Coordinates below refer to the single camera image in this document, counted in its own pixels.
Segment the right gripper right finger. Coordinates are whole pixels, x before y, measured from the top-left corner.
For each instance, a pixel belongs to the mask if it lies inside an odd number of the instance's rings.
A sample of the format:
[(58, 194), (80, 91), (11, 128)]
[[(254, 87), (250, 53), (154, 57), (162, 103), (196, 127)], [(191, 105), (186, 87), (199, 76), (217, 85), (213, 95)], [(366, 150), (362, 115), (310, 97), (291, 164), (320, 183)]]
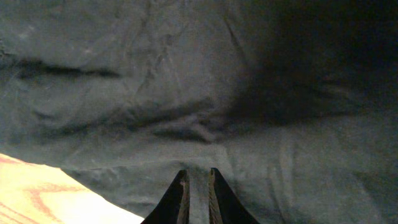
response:
[(215, 167), (209, 174), (208, 211), (209, 224), (259, 224)]

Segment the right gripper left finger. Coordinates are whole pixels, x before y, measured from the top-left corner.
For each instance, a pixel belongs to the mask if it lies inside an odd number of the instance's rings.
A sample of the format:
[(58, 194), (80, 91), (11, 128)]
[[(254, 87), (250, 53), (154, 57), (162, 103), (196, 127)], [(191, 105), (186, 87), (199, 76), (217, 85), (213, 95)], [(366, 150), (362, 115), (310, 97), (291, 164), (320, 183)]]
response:
[(187, 170), (180, 170), (141, 224), (189, 224), (189, 219), (190, 179)]

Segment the black shorts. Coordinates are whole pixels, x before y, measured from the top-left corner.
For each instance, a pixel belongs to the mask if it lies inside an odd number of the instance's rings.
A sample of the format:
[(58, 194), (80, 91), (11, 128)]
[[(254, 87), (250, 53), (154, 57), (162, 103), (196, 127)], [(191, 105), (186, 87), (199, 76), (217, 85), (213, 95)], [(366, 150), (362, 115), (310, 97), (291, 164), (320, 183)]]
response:
[(2, 1), (1, 152), (140, 216), (397, 222), (397, 2)]

